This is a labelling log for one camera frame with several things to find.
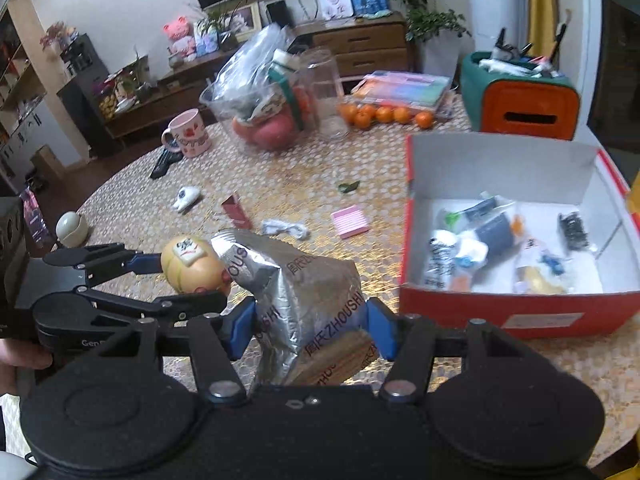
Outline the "yellow squishy head toy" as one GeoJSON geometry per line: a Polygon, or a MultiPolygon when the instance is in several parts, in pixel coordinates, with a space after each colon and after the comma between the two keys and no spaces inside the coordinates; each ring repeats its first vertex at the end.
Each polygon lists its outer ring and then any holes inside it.
{"type": "Polygon", "coordinates": [[[184,234],[174,237],[160,253],[160,267],[178,294],[230,294],[232,279],[207,240],[184,234]]]}

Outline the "silver foil snack bag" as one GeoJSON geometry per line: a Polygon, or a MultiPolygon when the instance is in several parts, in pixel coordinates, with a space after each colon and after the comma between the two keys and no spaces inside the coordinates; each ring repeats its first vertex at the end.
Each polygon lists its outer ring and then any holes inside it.
{"type": "Polygon", "coordinates": [[[378,358],[355,263],[245,230],[221,231],[212,246],[256,300],[255,386],[334,386],[378,358]]]}

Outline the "white tooth plush keychain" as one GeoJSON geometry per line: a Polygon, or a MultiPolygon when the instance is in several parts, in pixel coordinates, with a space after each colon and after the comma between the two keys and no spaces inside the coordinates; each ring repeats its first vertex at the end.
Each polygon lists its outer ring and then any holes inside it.
{"type": "Polygon", "coordinates": [[[176,200],[172,204],[172,209],[178,214],[183,214],[201,198],[201,190],[196,186],[184,186],[180,188],[176,200]]]}

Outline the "white chicken sausage packet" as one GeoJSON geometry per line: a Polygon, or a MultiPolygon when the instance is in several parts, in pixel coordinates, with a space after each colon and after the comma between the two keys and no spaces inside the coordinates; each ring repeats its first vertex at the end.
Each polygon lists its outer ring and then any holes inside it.
{"type": "Polygon", "coordinates": [[[487,256],[488,246],[480,240],[435,230],[428,242],[422,284],[436,292],[470,292],[487,256]]]}

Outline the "pink binder clip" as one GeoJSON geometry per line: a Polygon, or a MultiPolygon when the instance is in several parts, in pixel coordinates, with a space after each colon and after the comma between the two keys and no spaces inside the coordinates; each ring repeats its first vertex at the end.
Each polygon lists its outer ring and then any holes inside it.
{"type": "Polygon", "coordinates": [[[253,222],[244,211],[238,194],[231,194],[221,203],[221,207],[235,228],[242,230],[253,229],[253,222]]]}

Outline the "pink sticky note pad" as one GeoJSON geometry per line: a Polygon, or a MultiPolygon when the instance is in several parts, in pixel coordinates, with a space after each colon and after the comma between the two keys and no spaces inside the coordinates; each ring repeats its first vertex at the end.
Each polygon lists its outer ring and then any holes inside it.
{"type": "Polygon", "coordinates": [[[349,206],[332,212],[331,220],[337,235],[342,240],[367,233],[370,230],[369,223],[358,206],[349,206]]]}

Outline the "black remote control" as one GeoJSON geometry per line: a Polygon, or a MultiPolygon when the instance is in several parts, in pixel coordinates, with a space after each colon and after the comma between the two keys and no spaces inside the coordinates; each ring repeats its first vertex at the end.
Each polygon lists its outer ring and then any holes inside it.
{"type": "Polygon", "coordinates": [[[182,159],[183,154],[181,152],[171,152],[168,151],[167,148],[164,148],[162,154],[160,154],[160,157],[156,161],[156,164],[150,174],[150,178],[152,180],[162,178],[168,173],[171,165],[181,162],[182,159]]]}

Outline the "pink strawberry mug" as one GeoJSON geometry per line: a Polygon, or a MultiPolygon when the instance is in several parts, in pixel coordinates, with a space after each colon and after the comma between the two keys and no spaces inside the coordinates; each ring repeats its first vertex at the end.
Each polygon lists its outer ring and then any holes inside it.
{"type": "Polygon", "coordinates": [[[186,158],[203,155],[212,147],[200,111],[191,108],[171,119],[160,136],[160,142],[171,153],[181,153],[186,158]]]}

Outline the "green leaf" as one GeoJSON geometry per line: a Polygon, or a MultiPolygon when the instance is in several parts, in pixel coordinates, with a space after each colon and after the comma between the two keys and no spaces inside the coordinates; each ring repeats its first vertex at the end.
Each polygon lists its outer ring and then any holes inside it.
{"type": "Polygon", "coordinates": [[[348,194],[348,193],[352,193],[358,190],[360,185],[360,181],[354,181],[354,182],[343,182],[340,183],[338,185],[338,192],[342,193],[342,194],[348,194]]]}

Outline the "red white cardboard box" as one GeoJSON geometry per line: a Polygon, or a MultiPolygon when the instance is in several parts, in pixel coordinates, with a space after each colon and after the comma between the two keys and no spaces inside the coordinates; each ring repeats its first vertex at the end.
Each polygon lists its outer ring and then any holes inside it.
{"type": "Polygon", "coordinates": [[[522,338],[614,332],[639,311],[639,220],[600,148],[495,133],[407,140],[408,204],[399,307],[439,324],[472,318],[522,338]],[[590,249],[569,252],[558,215],[578,211],[590,249]],[[470,292],[422,284],[435,230],[488,246],[470,292]]]}

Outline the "clear fruit bowl with apples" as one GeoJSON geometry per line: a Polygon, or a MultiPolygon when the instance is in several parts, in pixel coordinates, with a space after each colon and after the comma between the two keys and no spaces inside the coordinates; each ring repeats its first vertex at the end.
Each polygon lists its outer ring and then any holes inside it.
{"type": "Polygon", "coordinates": [[[200,95],[242,152],[282,152],[316,128],[292,29],[270,24],[228,59],[200,95]]]}

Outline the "black hair clip bag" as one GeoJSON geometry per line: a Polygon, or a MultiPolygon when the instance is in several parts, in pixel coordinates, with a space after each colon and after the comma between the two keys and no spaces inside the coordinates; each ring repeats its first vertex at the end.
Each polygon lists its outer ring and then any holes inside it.
{"type": "Polygon", "coordinates": [[[590,249],[589,235],[578,211],[559,214],[558,225],[564,246],[569,252],[590,249]]]}

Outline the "orange mandarin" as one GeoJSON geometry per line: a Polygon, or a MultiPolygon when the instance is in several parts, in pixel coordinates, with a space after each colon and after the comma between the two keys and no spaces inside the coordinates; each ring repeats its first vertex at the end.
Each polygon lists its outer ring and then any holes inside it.
{"type": "Polygon", "coordinates": [[[431,129],[434,126],[435,117],[432,112],[428,110],[424,110],[424,112],[420,112],[416,114],[413,118],[414,123],[422,130],[431,129]]]}

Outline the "pink pig plush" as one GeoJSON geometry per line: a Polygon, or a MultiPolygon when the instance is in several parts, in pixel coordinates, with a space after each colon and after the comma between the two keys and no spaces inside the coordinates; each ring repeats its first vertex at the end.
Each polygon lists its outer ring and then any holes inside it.
{"type": "Polygon", "coordinates": [[[192,23],[184,16],[163,26],[163,32],[169,40],[168,50],[171,54],[180,53],[187,61],[196,58],[196,45],[192,23]]]}

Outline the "orange green storage stool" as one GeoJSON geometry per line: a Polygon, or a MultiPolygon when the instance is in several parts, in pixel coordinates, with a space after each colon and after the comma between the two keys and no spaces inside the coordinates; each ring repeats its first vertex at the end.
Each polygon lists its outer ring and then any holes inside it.
{"type": "Polygon", "coordinates": [[[525,62],[490,70],[489,60],[488,52],[473,52],[461,65],[460,91],[473,130],[574,139],[580,96],[567,77],[515,75],[515,67],[534,68],[525,62]]]}

